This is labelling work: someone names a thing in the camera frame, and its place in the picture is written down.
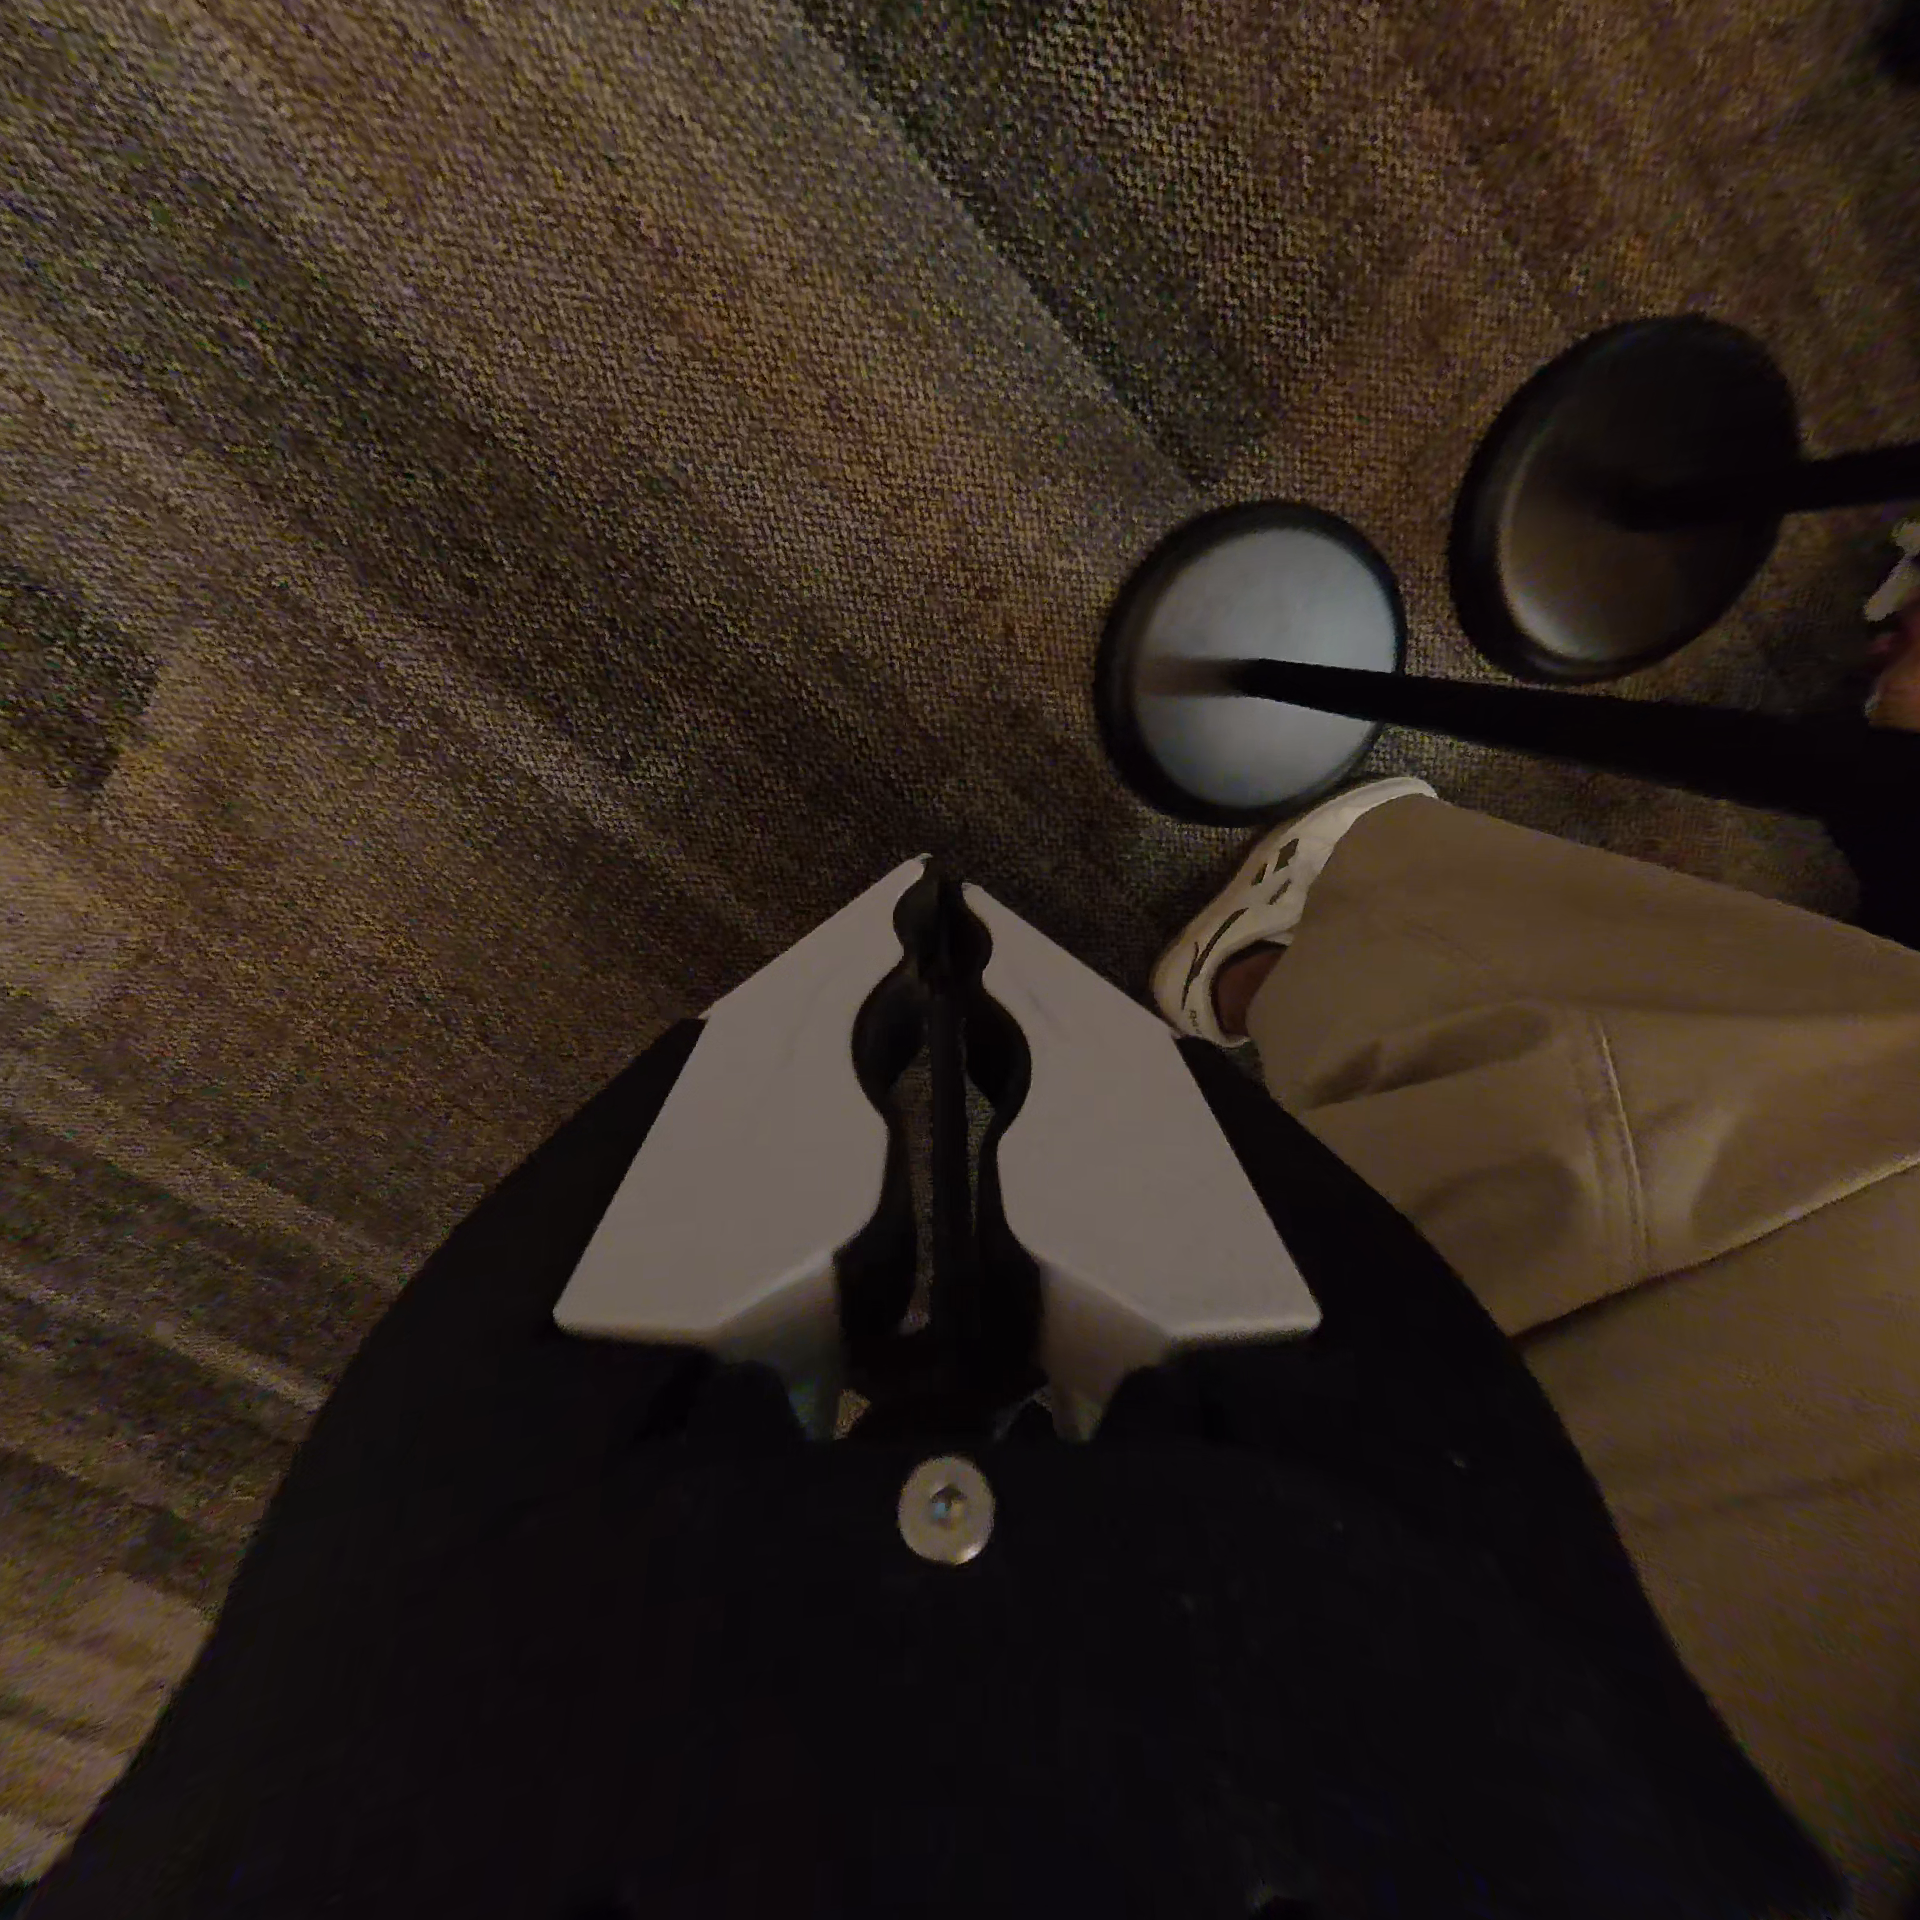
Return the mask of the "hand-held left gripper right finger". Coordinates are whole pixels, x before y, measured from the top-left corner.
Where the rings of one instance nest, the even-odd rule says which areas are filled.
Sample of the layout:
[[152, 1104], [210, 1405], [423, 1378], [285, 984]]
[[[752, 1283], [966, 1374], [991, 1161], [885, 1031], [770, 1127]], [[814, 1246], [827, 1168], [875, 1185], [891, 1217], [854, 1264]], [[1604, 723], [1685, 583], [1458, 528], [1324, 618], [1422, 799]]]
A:
[[998, 1210], [1040, 1274], [1040, 1369], [1085, 1440], [1172, 1353], [1307, 1338], [1322, 1311], [1174, 1033], [966, 882], [981, 989], [1015, 1025], [1026, 1091], [996, 1146]]

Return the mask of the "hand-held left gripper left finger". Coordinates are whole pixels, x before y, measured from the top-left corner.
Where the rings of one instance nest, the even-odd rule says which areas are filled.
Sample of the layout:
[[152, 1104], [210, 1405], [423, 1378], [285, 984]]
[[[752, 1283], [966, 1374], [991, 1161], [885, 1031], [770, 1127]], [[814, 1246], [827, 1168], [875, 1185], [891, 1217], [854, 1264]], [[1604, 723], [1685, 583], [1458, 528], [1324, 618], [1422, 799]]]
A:
[[574, 1338], [781, 1378], [810, 1437], [847, 1386], [837, 1257], [880, 1213], [886, 1121], [854, 1025], [904, 961], [909, 857], [717, 999], [554, 1311]]

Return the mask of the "person's bare lower leg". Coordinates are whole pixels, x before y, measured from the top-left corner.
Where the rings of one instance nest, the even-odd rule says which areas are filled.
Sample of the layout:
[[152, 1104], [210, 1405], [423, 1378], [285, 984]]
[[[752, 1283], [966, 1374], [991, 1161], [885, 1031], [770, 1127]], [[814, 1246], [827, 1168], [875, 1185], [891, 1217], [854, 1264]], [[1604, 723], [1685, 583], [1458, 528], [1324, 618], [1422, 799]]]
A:
[[1285, 953], [1283, 945], [1250, 945], [1213, 975], [1210, 999], [1221, 1047], [1247, 1041], [1250, 1009]]

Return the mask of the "black stand with round base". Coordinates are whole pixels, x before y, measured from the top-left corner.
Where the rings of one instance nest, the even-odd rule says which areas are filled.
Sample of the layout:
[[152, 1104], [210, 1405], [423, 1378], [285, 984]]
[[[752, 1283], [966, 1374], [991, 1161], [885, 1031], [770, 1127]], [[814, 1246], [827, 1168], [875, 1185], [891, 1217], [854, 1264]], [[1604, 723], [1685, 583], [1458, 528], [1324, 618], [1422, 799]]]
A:
[[1480, 435], [1447, 542], [1456, 622], [1524, 682], [1618, 682], [1722, 624], [1787, 519], [1916, 494], [1916, 439], [1808, 456], [1791, 384], [1748, 333], [1611, 325]]
[[1156, 542], [1110, 602], [1092, 709], [1117, 782], [1186, 826], [1269, 826], [1382, 730], [1821, 823], [1916, 807], [1912, 734], [1819, 715], [1410, 677], [1399, 582], [1346, 519], [1261, 498]]

